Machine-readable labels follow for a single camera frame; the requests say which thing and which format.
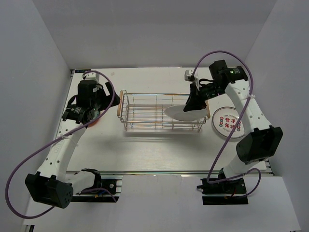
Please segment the white plate front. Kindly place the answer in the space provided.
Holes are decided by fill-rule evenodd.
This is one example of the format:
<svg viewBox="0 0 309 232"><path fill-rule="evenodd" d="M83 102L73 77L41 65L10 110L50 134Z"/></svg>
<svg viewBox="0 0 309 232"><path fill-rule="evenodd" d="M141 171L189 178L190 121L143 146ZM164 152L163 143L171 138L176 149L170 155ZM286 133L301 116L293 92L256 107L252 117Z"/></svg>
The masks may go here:
<svg viewBox="0 0 309 232"><path fill-rule="evenodd" d="M185 105L174 105L165 109L164 113L168 117L177 121L195 121L207 116L207 110L184 111Z"/></svg>

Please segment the white plate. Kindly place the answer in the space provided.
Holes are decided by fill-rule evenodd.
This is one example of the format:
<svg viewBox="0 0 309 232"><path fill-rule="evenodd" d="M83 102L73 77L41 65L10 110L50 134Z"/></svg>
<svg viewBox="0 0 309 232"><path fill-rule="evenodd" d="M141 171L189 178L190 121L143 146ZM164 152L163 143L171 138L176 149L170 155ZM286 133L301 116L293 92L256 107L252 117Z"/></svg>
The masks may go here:
<svg viewBox="0 0 309 232"><path fill-rule="evenodd" d="M221 107L213 113L212 127L218 135L227 138L235 127L238 118L239 114L234 107Z"/></svg>
<svg viewBox="0 0 309 232"><path fill-rule="evenodd" d="M245 136L245 131L244 131L242 124L237 125L235 127L235 123L232 124L231 122L228 123L228 122L214 121L212 122L212 127L214 131L223 138L227 138L234 128L235 128L235 131L233 132L231 136L232 140L238 140Z"/></svg>
<svg viewBox="0 0 309 232"><path fill-rule="evenodd" d="M174 105L165 109L164 113L168 117L177 121L195 121L207 116L207 110L184 111L185 105Z"/></svg>

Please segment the teal plate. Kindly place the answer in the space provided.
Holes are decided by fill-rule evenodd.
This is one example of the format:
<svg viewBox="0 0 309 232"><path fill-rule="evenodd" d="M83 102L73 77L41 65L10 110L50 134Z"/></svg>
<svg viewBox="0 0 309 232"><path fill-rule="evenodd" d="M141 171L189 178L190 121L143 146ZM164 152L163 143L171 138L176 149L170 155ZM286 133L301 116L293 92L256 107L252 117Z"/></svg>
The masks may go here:
<svg viewBox="0 0 309 232"><path fill-rule="evenodd" d="M100 111L99 110L95 110L94 111L94 119L98 118L99 115L100 115Z"/></svg>

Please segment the orange plate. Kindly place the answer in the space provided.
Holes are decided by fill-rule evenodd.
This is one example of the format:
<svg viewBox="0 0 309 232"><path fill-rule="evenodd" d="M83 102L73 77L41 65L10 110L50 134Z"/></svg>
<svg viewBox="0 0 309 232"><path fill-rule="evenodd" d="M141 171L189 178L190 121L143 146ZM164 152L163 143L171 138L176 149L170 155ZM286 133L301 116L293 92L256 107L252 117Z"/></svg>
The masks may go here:
<svg viewBox="0 0 309 232"><path fill-rule="evenodd" d="M94 126L98 121L100 120L100 117L93 119L91 122L89 122L88 127Z"/></svg>

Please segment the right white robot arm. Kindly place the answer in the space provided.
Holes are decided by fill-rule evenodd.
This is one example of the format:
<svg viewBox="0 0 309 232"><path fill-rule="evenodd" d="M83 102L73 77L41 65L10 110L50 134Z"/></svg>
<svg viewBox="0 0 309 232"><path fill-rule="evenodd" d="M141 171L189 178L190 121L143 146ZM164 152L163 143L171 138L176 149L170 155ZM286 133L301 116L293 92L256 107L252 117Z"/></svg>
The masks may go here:
<svg viewBox="0 0 309 232"><path fill-rule="evenodd" d="M234 179L247 174L257 163L273 156L283 136L280 127L273 127L262 113L253 96L253 77L243 67L229 68L224 60L209 67L212 80L206 85L190 85L190 95L183 112L197 112L206 108L206 101L226 94L239 114L245 136L236 145L236 156L221 169L218 188L225 193L235 188Z"/></svg>

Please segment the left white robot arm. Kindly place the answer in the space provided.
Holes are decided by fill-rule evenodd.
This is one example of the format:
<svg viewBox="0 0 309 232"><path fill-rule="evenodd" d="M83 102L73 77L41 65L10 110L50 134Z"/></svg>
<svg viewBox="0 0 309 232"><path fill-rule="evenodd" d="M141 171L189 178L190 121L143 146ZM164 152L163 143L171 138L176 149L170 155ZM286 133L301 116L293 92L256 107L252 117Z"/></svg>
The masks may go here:
<svg viewBox="0 0 309 232"><path fill-rule="evenodd" d="M98 171L82 169L75 177L66 177L68 164L78 141L87 129L87 123L98 118L103 110L117 106L120 97L112 92L109 82L104 86L95 80L82 80L77 94L67 103L60 124L59 141L51 149L36 174L28 174L25 184L34 201L59 208L66 208L73 195L88 189L92 193L101 190Z"/></svg>

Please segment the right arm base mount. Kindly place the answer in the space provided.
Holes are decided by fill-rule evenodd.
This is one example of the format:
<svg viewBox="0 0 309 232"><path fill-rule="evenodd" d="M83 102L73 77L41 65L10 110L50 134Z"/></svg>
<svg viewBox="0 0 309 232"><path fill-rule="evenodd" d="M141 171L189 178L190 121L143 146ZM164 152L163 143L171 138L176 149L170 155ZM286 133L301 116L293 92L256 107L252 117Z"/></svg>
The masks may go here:
<svg viewBox="0 0 309 232"><path fill-rule="evenodd" d="M201 179L197 190L202 193L203 205L248 205L248 197L243 178L210 184L206 178Z"/></svg>

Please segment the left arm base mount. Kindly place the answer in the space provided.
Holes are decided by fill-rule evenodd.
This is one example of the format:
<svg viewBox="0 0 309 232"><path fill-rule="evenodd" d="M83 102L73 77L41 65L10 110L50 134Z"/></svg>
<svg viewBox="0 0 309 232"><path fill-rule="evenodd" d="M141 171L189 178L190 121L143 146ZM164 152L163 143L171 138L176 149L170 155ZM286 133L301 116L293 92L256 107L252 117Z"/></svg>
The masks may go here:
<svg viewBox="0 0 309 232"><path fill-rule="evenodd" d="M79 203L115 203L122 186L121 178L87 168L72 176L67 175L65 182L73 187L71 201Z"/></svg>

